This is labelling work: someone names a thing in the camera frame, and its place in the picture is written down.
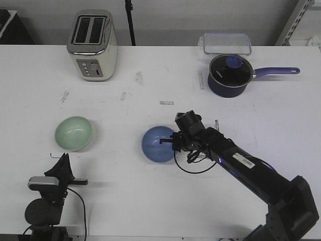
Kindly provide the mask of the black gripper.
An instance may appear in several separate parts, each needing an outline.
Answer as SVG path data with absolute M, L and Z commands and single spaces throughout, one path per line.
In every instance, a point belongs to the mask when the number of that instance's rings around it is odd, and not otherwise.
M 64 153 L 53 168 L 50 171 L 45 172 L 44 175 L 46 178 L 51 178 L 55 181 L 53 187 L 48 187 L 45 192 L 46 198 L 50 201 L 64 201 L 67 197 L 67 189 L 70 185 L 88 185 L 88 179 L 74 177 L 68 153 Z
M 197 135 L 205 130 L 202 117 L 195 114 L 193 110 L 188 112 L 178 112 L 175 122 L 179 132 L 173 133 L 173 138 L 160 138 L 159 143 L 172 143 L 174 151 L 198 151 L 204 150 L 204 144 L 197 138 Z

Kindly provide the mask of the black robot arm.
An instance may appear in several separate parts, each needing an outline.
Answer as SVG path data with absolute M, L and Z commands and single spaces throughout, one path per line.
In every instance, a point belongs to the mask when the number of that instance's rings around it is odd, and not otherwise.
M 179 132 L 172 160 L 155 162 L 142 151 L 147 120 L 115 120 L 100 144 L 70 154 L 87 207 L 90 235 L 246 236 L 252 240 L 320 239 L 320 192 L 307 178 L 281 174 L 237 147 L 193 112 L 148 119 Z
M 43 176 L 33 176 L 28 180 L 28 188 L 38 191 L 40 198 L 28 204 L 25 220 L 30 225 L 30 240 L 73 240 L 65 226 L 59 226 L 65 199 L 68 191 L 76 194 L 83 205 L 84 240 L 87 240 L 86 207 L 84 199 L 72 190 L 70 185 L 87 185 L 87 179 L 74 177 L 70 165 L 69 154 L 63 153 L 58 162 Z

